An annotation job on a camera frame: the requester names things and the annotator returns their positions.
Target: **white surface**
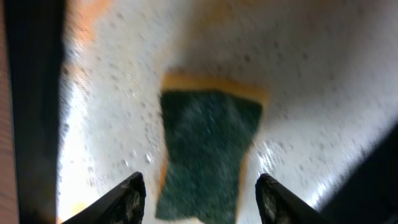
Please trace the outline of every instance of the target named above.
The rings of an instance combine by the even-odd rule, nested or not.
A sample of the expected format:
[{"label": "white surface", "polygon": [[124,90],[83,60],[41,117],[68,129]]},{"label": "white surface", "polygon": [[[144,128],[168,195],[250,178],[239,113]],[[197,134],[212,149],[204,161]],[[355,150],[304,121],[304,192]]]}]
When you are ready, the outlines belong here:
[{"label": "white surface", "polygon": [[238,223],[261,222],[254,184],[263,172],[319,209],[398,112],[398,2],[322,2],[114,0],[94,23],[94,42],[67,32],[60,219],[140,171],[144,223],[164,223],[154,218],[164,155],[159,85],[175,69],[270,93]]}]

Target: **green scouring pad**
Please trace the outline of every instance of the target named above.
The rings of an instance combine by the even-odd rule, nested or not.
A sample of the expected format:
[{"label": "green scouring pad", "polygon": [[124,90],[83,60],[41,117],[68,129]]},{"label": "green scouring pad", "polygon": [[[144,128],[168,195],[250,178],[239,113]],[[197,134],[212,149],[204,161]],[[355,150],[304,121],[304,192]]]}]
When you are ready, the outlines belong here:
[{"label": "green scouring pad", "polygon": [[160,104],[167,161],[156,218],[236,222],[246,154],[265,102],[263,90],[237,82],[165,76]]}]

